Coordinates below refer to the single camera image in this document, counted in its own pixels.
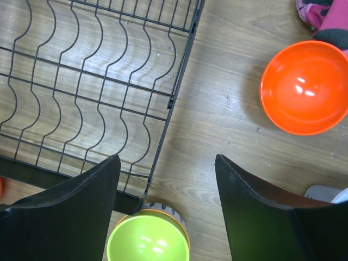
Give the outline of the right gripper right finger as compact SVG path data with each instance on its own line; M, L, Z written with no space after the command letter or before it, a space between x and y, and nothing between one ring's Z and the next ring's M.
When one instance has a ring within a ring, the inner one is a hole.
M233 260L347 260L347 203L281 189L215 159L216 182Z

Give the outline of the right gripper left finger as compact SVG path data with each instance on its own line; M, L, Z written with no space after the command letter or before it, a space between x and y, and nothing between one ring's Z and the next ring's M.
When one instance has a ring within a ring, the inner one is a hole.
M118 155L13 204L1 204L1 260L102 260Z

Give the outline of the black wire dish rack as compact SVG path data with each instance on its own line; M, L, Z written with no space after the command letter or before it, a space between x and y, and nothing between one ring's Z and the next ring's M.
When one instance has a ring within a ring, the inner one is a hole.
M50 188L117 154L145 201L204 1L1 1L1 176Z

